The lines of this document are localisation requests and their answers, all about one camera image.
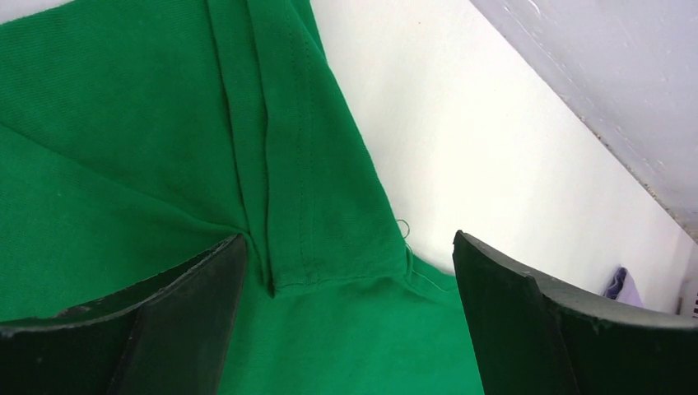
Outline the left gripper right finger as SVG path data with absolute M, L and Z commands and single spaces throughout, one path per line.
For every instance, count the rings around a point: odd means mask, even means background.
M 485 393 L 696 393 L 695 319 L 582 290 L 463 232 L 453 260 Z

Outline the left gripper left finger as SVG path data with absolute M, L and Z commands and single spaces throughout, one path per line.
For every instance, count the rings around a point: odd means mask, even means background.
M 246 267 L 236 235 L 111 295 L 3 322 L 2 393 L 216 393 Z

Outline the green t shirt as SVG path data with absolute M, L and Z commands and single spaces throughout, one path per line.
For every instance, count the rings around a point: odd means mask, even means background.
M 223 394 L 479 394 L 453 276 L 407 246 L 307 1 L 72 1 L 1 26 L 1 316 L 231 235 Z

